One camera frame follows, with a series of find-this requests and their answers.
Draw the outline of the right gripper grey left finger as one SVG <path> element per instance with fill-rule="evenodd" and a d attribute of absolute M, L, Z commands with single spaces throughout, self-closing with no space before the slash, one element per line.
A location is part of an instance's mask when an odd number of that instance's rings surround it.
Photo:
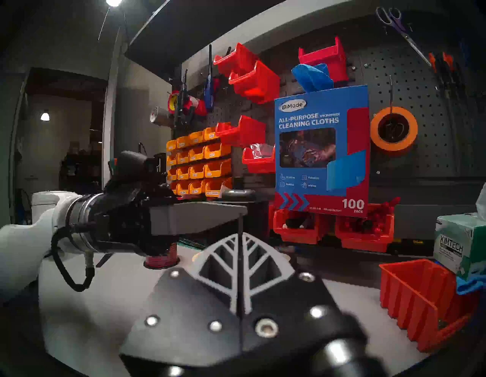
<path fill-rule="evenodd" d="M 193 376 L 240 354 L 238 234 L 167 269 L 120 347 L 130 376 Z"/>

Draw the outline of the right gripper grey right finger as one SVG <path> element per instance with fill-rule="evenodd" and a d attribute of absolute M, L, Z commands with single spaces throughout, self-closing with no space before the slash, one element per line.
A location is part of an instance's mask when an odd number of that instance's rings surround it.
<path fill-rule="evenodd" d="M 241 234 L 244 376 L 383 376 L 368 336 L 317 273 Z"/>

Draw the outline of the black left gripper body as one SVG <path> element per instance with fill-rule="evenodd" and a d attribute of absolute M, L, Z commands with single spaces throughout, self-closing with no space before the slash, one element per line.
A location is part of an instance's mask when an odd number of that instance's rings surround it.
<path fill-rule="evenodd" d="M 153 235 L 150 209 L 177 203 L 167 184 L 110 179 L 93 204 L 93 246 L 100 252 L 168 255 L 173 235 Z"/>

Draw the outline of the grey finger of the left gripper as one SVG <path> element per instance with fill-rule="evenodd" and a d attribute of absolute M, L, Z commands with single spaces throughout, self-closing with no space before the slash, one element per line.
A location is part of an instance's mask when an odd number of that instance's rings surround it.
<path fill-rule="evenodd" d="M 200 233 L 247 215 L 246 206 L 183 202 L 150 208 L 152 235 Z"/>

